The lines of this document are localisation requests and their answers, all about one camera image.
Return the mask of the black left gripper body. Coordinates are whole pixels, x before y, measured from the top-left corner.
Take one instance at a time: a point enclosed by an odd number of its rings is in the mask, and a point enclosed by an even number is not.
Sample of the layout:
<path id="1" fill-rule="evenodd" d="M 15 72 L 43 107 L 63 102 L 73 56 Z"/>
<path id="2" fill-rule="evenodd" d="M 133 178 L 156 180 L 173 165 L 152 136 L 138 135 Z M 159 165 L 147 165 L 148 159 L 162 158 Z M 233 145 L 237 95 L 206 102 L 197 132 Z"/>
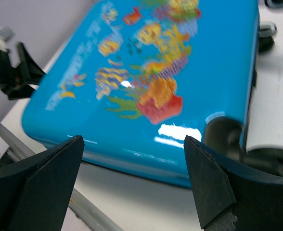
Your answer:
<path id="1" fill-rule="evenodd" d="M 10 50 L 6 45 L 12 36 L 13 32 L 9 27 L 0 26 L 0 90 L 9 100 L 18 100 L 23 98 L 23 93 L 17 89 L 15 69 L 11 66 Z"/>

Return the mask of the blue hard-shell suitcase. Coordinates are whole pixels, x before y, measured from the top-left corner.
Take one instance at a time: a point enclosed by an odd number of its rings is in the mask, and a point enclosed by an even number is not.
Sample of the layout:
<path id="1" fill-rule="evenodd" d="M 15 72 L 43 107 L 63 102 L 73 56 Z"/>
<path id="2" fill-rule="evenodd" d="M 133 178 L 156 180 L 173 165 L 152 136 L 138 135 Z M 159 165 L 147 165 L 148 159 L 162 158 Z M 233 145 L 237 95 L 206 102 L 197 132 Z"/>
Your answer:
<path id="1" fill-rule="evenodd" d="M 257 0 L 100 0 L 42 78 L 22 128 L 47 148 L 189 187 L 184 140 L 245 129 L 265 29 Z"/>

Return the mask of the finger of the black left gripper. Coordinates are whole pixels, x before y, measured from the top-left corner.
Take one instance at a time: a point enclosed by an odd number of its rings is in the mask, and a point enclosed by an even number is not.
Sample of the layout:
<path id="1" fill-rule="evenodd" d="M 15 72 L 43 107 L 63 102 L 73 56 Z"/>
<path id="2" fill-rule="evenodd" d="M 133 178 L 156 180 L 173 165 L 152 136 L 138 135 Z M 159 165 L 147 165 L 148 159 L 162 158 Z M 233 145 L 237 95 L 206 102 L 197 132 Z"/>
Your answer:
<path id="1" fill-rule="evenodd" d="M 19 78 L 23 84 L 38 85 L 45 72 L 31 58 L 24 43 L 18 42 L 16 48 L 20 59 L 20 64 L 16 68 Z"/>

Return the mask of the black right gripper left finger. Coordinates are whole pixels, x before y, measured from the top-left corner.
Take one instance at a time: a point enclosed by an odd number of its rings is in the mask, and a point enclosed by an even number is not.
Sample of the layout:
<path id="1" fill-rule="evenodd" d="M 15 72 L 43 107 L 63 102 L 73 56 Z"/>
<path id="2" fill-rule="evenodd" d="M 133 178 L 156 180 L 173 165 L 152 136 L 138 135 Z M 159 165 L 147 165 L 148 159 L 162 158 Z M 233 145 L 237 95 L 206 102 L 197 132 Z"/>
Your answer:
<path id="1" fill-rule="evenodd" d="M 0 231 L 59 231 L 84 152 L 76 135 L 0 167 Z"/>

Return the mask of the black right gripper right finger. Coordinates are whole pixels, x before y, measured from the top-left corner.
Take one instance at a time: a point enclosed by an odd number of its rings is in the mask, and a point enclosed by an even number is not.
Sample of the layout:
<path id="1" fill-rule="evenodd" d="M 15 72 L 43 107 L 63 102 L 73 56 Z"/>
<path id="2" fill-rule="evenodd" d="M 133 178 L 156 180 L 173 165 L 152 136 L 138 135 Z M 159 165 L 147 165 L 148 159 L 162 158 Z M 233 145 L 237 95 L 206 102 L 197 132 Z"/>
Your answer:
<path id="1" fill-rule="evenodd" d="M 283 231 L 283 177 L 232 160 L 191 136 L 184 154 L 201 229 Z"/>

